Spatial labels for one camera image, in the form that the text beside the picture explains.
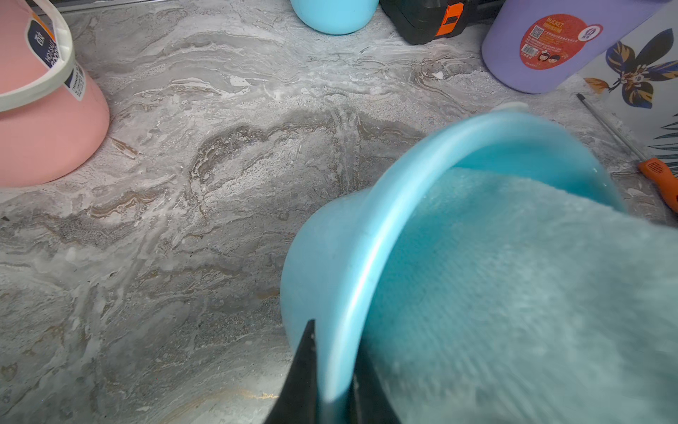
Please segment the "pink plastic bucket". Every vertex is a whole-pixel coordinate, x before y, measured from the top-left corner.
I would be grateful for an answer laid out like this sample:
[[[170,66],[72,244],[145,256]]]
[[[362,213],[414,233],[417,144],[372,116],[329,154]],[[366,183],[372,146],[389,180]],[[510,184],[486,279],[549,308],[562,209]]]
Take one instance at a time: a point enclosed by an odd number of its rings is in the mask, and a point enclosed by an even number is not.
[[[69,174],[109,132],[102,90],[75,59],[72,33],[50,1],[1,3],[1,185],[31,187]]]

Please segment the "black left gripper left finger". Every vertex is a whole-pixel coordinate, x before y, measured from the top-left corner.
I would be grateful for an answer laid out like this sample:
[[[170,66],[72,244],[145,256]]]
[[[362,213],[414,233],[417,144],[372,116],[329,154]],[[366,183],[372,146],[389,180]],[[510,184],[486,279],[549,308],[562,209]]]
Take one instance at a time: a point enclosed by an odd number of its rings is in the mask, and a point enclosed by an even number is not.
[[[317,420],[315,321],[309,320],[291,368],[265,424],[314,424]]]

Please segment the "purple plastic bucket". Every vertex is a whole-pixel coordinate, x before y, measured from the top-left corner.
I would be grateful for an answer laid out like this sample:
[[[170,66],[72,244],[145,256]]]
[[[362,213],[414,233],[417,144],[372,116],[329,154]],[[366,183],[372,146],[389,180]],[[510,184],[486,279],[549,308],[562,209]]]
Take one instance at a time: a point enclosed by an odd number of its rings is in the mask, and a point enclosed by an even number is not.
[[[653,17],[666,1],[510,0],[481,45],[487,70],[509,88],[555,90]]]

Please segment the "light teal cloth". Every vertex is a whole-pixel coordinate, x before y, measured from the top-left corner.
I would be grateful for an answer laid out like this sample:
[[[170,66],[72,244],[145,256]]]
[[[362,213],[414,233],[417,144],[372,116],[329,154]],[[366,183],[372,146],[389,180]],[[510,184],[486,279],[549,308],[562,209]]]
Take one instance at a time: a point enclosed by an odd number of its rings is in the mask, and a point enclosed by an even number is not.
[[[450,170],[397,240],[364,342],[404,423],[674,423],[677,231]]]

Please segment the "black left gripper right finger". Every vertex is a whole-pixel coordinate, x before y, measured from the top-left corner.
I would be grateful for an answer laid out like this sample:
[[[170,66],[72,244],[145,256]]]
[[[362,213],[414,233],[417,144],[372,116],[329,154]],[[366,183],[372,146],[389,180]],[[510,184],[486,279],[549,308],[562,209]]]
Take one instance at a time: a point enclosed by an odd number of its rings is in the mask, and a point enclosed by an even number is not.
[[[358,348],[351,381],[348,419],[351,424],[401,423],[381,387],[364,344]]]

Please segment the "teal plastic bucket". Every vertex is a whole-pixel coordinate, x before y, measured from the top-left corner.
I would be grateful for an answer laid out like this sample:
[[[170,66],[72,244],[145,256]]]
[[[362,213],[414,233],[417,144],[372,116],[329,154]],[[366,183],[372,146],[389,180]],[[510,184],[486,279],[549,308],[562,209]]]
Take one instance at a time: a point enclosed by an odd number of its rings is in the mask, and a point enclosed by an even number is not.
[[[614,210],[625,205],[593,153],[563,126],[522,111],[493,111],[430,134],[367,189],[316,211],[284,262],[282,321],[292,347],[314,323],[322,423],[344,423],[367,313],[411,214],[454,166],[530,178]]]

